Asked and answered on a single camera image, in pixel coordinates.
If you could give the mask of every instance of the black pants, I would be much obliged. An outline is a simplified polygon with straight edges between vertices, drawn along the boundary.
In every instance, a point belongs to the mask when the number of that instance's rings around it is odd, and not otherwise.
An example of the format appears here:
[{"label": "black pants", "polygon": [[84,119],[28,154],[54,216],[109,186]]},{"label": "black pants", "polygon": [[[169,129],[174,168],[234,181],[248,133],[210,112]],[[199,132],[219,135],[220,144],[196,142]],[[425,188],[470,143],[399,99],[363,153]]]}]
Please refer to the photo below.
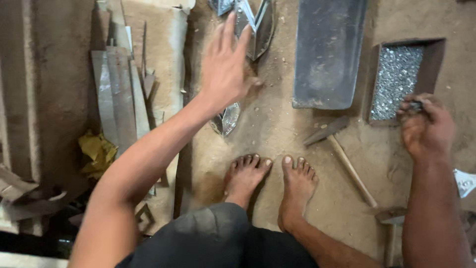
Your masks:
[{"label": "black pants", "polygon": [[318,267],[289,234],[257,228],[245,210],[220,203],[168,223],[117,267]]}]

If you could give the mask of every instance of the clay floor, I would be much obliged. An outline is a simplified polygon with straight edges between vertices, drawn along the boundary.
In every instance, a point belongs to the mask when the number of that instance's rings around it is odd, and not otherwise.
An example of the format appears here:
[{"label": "clay floor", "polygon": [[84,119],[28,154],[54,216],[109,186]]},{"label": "clay floor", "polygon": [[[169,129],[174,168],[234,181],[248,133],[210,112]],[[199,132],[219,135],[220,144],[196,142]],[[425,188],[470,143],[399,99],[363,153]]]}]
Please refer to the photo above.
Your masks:
[{"label": "clay floor", "polygon": [[[455,167],[476,172],[476,2],[455,0],[369,0],[360,58],[356,96],[350,109],[322,111],[291,107],[294,79],[295,32],[298,1],[276,0],[277,25],[270,49],[253,64],[265,86],[243,102],[237,128],[227,138],[207,124],[193,139],[191,192],[184,194],[182,211],[219,202],[222,178],[229,162],[258,153],[275,162],[254,205],[252,222],[279,230],[278,208],[283,196],[281,159],[303,156],[317,170],[319,186],[310,201],[308,221],[350,246],[383,259],[385,229],[375,210],[364,203],[349,175],[323,141],[304,148],[301,142],[322,124],[348,114],[351,124],[336,135],[349,159],[377,200],[380,209],[406,206],[412,163],[400,142],[399,128],[370,127],[362,115],[369,88],[370,49],[380,42],[406,38],[446,37],[446,55],[436,84],[436,95],[448,106],[459,131],[454,146]],[[200,54],[212,29],[221,22],[199,0],[189,17],[186,46],[186,87],[199,90]],[[462,201],[476,211],[476,191]]]}]

